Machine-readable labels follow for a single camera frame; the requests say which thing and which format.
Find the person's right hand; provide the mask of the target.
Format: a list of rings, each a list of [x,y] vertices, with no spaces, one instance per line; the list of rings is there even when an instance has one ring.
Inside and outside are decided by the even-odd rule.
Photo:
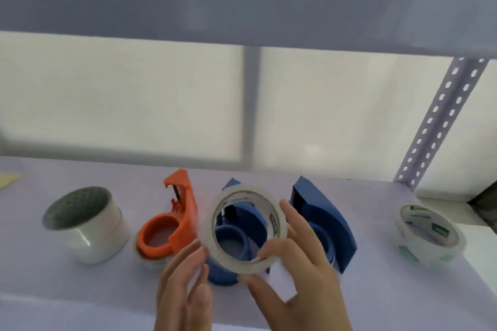
[[[268,240],[258,257],[279,257],[297,294],[284,302],[289,315],[264,317],[271,331],[353,331],[339,278],[318,237],[287,200],[279,204],[288,221],[289,237]]]

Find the person's left hand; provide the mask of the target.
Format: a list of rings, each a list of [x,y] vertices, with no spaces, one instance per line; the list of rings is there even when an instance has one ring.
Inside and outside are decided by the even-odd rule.
[[[212,331],[207,253],[194,240],[168,263],[158,283],[153,331]]]

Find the orange tape dispenser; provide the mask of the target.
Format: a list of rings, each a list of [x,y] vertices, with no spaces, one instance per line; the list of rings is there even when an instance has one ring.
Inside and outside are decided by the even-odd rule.
[[[136,234],[136,252],[148,262],[165,262],[197,238],[198,210],[187,170],[178,169],[164,180],[164,185],[175,192],[171,211],[152,217]],[[167,242],[152,246],[152,238],[165,228],[174,228]]]

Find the blue tape dispenser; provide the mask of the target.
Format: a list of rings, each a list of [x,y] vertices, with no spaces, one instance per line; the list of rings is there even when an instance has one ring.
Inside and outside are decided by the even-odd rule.
[[[257,257],[255,247],[262,247],[267,240],[267,222],[250,202],[239,201],[227,205],[216,215],[215,237],[222,252],[229,257],[251,261]],[[222,267],[214,258],[207,261],[208,281],[220,287],[238,283],[238,274]]]
[[[357,251],[357,243],[344,216],[307,178],[293,185],[290,204],[316,231],[330,264],[344,274]]]

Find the wide white tape roll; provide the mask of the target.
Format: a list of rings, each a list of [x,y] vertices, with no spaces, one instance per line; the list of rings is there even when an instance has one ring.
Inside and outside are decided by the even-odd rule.
[[[111,258],[131,236],[111,192],[100,186],[84,187],[62,196],[47,208],[42,224],[86,265]]]

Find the grey vertical bar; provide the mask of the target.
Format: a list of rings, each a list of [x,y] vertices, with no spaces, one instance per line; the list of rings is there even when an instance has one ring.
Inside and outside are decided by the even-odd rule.
[[[250,171],[254,162],[261,53],[262,48],[259,46],[243,47],[242,171]]]

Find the clear tape roll green label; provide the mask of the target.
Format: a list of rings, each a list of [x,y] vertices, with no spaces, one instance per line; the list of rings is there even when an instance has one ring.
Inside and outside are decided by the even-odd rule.
[[[446,265],[467,247],[462,230],[442,213],[426,206],[404,205],[392,216],[396,246],[419,265]]]

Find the yellow paper piece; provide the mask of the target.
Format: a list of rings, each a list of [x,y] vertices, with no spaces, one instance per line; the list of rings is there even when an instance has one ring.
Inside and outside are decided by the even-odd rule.
[[[6,188],[7,186],[13,184],[17,180],[22,178],[22,174],[2,174],[0,173],[0,190]]]

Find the dark object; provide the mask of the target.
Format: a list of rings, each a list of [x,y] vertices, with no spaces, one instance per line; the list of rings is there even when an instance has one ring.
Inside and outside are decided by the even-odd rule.
[[[497,180],[467,204],[497,234]]]

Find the grey metal shelf beam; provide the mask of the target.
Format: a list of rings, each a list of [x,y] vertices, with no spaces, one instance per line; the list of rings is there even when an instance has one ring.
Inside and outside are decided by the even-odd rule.
[[[0,0],[0,31],[497,59],[497,0]]]

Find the perforated grey shelf post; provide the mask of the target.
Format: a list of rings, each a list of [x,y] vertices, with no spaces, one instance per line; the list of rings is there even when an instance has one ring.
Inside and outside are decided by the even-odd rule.
[[[414,191],[469,98],[489,59],[453,58],[394,177]]]

